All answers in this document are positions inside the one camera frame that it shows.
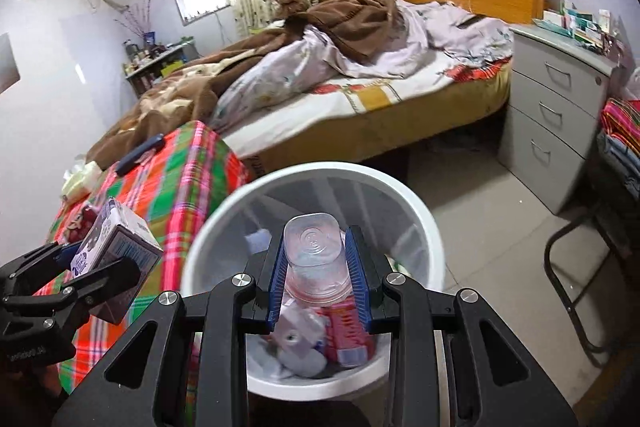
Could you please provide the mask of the purple white milk carton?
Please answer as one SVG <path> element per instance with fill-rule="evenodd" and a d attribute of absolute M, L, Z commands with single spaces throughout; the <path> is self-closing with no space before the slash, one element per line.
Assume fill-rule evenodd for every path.
<path fill-rule="evenodd" d="M 91 310 L 95 317 L 119 324 L 162 254 L 163 249 L 146 221 L 111 197 L 104 202 L 96 221 L 70 262 L 70 273 L 76 279 L 119 258 L 137 263 L 140 271 L 138 283 Z"/>

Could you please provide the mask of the clear plastic cup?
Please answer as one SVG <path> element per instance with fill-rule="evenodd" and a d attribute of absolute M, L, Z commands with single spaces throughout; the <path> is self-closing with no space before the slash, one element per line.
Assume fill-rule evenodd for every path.
<path fill-rule="evenodd" d="M 343 232 L 332 215 L 315 212 L 292 218 L 284 227 L 283 247 L 288 295 L 318 308 L 352 293 Z"/>

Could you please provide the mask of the red milk can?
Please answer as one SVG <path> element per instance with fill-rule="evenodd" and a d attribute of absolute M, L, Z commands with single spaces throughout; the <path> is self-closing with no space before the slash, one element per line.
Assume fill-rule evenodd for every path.
<path fill-rule="evenodd" d="M 93 223 L 96 222 L 98 213 L 99 211 L 93 205 L 83 205 L 78 213 L 70 219 L 64 230 L 65 242 L 73 244 L 83 241 L 93 227 Z"/>
<path fill-rule="evenodd" d="M 355 299 L 352 296 L 318 313 L 326 324 L 324 355 L 344 369 L 352 369 L 368 363 L 375 354 L 375 338 L 369 335 L 359 320 Z"/>

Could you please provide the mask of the white round trash bin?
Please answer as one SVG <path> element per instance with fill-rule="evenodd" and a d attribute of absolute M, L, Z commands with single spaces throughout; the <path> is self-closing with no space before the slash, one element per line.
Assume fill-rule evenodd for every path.
<path fill-rule="evenodd" d="M 227 197 L 198 232 L 180 291 L 206 293 L 254 255 L 283 247 L 294 284 L 283 301 L 325 305 L 350 288 L 344 254 L 350 227 L 360 228 L 393 270 L 432 291 L 444 289 L 444 246 L 420 197 L 378 170 L 320 161 L 267 174 Z"/>

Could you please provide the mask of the tissue pack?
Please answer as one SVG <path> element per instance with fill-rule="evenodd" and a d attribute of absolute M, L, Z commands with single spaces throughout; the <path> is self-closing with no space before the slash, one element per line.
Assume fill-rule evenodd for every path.
<path fill-rule="evenodd" d="M 63 174 L 61 199 L 65 204 L 73 204 L 89 195 L 98 184 L 103 170 L 95 161 L 88 161 L 84 155 L 74 159 L 74 165 Z"/>

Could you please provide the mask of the plaid red green tablecloth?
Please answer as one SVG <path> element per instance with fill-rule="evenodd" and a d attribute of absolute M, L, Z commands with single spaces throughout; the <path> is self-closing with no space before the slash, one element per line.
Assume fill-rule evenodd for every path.
<path fill-rule="evenodd" d="M 74 338 L 75 356 L 58 365 L 58 377 L 73 391 L 104 353 L 162 291 L 176 291 L 189 249 L 208 217 L 233 191 L 248 182 L 248 170 L 221 137 L 201 121 L 190 121 L 165 139 L 163 150 L 126 176 L 111 167 L 89 196 L 62 206 L 47 240 L 63 243 L 63 233 L 84 204 L 100 207 L 119 200 L 149 225 L 163 256 L 141 287 L 122 321 L 96 317 Z"/>

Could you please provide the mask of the black metal chair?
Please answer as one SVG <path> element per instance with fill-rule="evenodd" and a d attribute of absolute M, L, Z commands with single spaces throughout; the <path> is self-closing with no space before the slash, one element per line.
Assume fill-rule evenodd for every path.
<path fill-rule="evenodd" d="M 578 248 L 570 260 L 584 262 L 577 273 L 554 255 L 570 236 L 585 230 L 596 246 Z M 544 244 L 544 275 L 559 298 L 579 346 L 595 366 L 605 355 L 638 345 L 639 257 L 617 237 L 625 234 L 622 221 L 603 205 L 580 208 Z"/>

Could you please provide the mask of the light floral duvet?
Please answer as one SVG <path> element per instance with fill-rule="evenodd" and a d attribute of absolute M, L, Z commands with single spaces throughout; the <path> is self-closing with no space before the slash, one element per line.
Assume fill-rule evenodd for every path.
<path fill-rule="evenodd" d="M 471 68 L 512 56 L 512 32 L 498 18 L 477 16 L 451 2 L 395 3 L 398 19 L 382 49 L 370 57 L 350 58 L 326 30 L 309 25 L 303 38 L 267 53 L 224 91 L 209 118 L 209 127 L 226 131 L 259 109 L 284 102 L 337 75 L 406 79 L 424 69 L 438 52 L 456 66 Z"/>

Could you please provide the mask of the cluttered shelf desk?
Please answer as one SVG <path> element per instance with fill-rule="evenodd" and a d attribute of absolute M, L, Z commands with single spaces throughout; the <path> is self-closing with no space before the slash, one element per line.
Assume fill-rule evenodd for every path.
<path fill-rule="evenodd" d="M 125 79 L 137 98 L 168 77 L 173 72 L 200 57 L 193 38 L 185 38 L 170 46 L 157 46 L 143 50 L 132 62 L 122 66 Z"/>

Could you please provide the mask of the folded colourful cloth stack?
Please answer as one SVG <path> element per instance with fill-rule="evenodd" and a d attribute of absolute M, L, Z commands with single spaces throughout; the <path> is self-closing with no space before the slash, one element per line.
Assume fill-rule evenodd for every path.
<path fill-rule="evenodd" d="M 600 155 L 622 179 L 631 197 L 639 200 L 639 102 L 608 98 L 600 125 Z"/>

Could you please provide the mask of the brown blanket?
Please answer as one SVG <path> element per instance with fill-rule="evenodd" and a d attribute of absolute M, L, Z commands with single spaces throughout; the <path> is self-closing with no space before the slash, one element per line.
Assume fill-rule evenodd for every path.
<path fill-rule="evenodd" d="M 186 122 L 204 122 L 236 80 L 276 52 L 303 39 L 312 26 L 349 60 L 364 64 L 390 38 L 398 19 L 395 0 L 328 0 L 228 48 L 192 61 L 157 83 L 108 129 L 86 159 L 103 170 L 157 133 L 168 134 Z"/>

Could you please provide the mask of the teddy bear with santa hat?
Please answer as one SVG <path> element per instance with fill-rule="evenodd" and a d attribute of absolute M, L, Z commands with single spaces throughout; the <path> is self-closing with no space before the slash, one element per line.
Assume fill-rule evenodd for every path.
<path fill-rule="evenodd" d="M 272 0 L 276 2 L 273 20 L 286 20 L 288 17 L 307 11 L 311 3 L 309 0 Z"/>

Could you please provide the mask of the bed with wooden headboard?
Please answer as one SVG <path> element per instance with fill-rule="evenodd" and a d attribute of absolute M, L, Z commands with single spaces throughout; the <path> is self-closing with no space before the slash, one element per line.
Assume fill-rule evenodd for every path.
<path fill-rule="evenodd" d="M 544 0 L 404 1 L 451 2 L 509 29 L 544 8 Z M 337 75 L 216 132 L 256 174 L 309 161 L 362 161 L 497 112 L 509 95 L 511 57 L 471 68 L 438 52 L 406 79 Z"/>

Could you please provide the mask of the grey drawer nightstand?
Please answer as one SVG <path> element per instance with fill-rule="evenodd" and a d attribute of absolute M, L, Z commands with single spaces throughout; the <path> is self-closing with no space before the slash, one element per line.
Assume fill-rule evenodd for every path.
<path fill-rule="evenodd" d="M 620 66 L 534 25 L 513 24 L 498 161 L 552 213 L 574 191 Z"/>

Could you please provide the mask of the silver wall panel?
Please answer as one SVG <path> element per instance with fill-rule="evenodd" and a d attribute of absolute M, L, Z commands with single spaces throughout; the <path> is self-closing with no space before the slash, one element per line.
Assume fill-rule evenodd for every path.
<path fill-rule="evenodd" d="M 0 36 L 0 92 L 12 87 L 20 78 L 10 37 L 8 34 L 2 34 Z"/>

